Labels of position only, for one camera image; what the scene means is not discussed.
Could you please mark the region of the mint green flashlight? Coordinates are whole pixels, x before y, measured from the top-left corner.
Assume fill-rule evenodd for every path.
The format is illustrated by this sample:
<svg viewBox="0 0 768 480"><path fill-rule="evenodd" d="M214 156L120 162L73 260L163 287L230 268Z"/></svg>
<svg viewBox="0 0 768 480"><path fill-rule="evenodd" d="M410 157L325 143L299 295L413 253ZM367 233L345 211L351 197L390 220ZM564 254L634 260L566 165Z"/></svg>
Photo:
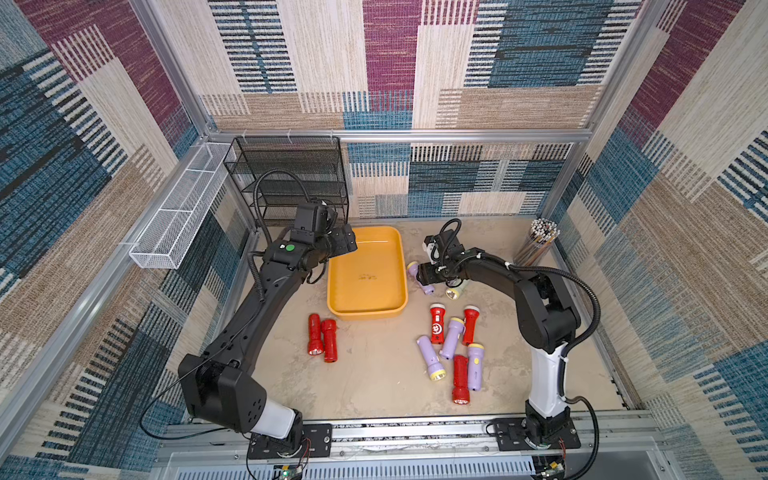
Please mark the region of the mint green flashlight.
<svg viewBox="0 0 768 480"><path fill-rule="evenodd" d="M458 299L462 295L464 290L466 289L466 286L467 286L466 283L463 283L463 284L457 285L457 286L449 286L446 289L446 292L445 292L446 297L451 299L451 300Z"/></svg>

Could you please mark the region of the yellow plastic storage tray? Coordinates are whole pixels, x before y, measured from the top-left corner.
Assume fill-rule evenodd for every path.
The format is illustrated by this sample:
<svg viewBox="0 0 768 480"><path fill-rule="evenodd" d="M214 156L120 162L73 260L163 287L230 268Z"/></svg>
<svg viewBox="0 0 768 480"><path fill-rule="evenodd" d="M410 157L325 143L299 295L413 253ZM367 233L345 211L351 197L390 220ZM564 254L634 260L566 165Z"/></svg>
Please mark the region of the yellow plastic storage tray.
<svg viewBox="0 0 768 480"><path fill-rule="evenodd" d="M355 227L357 250L330 260L327 306L343 321L380 320L408 302L400 232L392 226Z"/></svg>

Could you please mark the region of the red flashlight two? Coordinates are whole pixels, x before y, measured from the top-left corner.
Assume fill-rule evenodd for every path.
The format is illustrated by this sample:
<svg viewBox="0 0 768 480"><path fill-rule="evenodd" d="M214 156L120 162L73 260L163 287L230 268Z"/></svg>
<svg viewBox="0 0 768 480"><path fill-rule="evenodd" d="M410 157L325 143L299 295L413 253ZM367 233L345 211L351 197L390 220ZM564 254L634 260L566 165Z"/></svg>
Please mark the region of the red flashlight two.
<svg viewBox="0 0 768 480"><path fill-rule="evenodd" d="M324 361L335 363L338 361L337 323L333 319L321 322L321 332L324 341Z"/></svg>

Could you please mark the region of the red flashlight one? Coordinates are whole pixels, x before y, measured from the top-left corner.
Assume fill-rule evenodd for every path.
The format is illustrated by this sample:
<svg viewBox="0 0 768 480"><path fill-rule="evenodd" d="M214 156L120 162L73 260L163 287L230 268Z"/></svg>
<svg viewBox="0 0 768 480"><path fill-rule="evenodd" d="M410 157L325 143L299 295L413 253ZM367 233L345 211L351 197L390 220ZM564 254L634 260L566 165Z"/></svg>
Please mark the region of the red flashlight one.
<svg viewBox="0 0 768 480"><path fill-rule="evenodd" d="M322 321L318 314L311 314L308 318L308 334L309 341L307 346L307 353L310 356L318 356L324 354L324 342L322 339L321 331Z"/></svg>

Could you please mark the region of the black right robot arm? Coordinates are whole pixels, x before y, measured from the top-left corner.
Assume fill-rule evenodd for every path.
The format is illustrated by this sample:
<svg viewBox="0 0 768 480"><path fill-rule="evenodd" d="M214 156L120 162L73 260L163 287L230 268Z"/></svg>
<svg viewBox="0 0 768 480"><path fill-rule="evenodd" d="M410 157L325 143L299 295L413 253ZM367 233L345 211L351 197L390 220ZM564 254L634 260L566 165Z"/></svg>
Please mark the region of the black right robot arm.
<svg viewBox="0 0 768 480"><path fill-rule="evenodd" d="M510 297L518 327L532 349L533 377L526 414L542 420L561 418L577 403L565 394L568 356L587 340L600 324L601 306L594 291L570 272L540 266L514 265L479 248L466 248L454 229L425 237L428 261L418 266L422 284L469 280L489 286ZM587 295L592 319L578 333L581 317L566 283Z"/></svg>

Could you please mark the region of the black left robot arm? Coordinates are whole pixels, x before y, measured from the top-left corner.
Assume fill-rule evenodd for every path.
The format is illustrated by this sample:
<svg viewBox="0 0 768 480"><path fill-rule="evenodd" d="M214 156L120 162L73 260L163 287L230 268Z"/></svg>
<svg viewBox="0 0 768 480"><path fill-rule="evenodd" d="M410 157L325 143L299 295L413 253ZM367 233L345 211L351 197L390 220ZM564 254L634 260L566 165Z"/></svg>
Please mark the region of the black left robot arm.
<svg viewBox="0 0 768 480"><path fill-rule="evenodd" d="M311 271L357 250L352 228L321 201L297 207L293 226L261 255L254 285L228 325L201 355L178 367L188 413L238 433L268 437L295 450L302 442L302 415L269 398L252 378L276 320Z"/></svg>

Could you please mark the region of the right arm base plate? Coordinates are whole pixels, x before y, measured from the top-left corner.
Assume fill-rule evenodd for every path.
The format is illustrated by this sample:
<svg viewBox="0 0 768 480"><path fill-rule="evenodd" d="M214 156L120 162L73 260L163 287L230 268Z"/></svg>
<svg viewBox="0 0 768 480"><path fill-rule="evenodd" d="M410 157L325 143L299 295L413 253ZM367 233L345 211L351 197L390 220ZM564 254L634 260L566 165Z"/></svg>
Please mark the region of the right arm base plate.
<svg viewBox="0 0 768 480"><path fill-rule="evenodd" d="M579 449L582 446L577 430L568 416L552 419L532 417L506 417L493 419L486 425L486 433L496 440L498 449L533 451Z"/></svg>

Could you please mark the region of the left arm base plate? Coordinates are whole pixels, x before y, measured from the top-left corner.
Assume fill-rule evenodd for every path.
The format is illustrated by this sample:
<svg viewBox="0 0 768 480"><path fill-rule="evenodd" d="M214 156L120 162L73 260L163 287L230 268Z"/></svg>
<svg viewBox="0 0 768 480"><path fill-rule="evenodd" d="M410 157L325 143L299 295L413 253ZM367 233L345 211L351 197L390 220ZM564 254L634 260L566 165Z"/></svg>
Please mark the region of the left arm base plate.
<svg viewBox="0 0 768 480"><path fill-rule="evenodd" d="M247 451L248 460L327 458L331 453L333 425L331 423L304 424L293 428L285 439L253 434Z"/></svg>

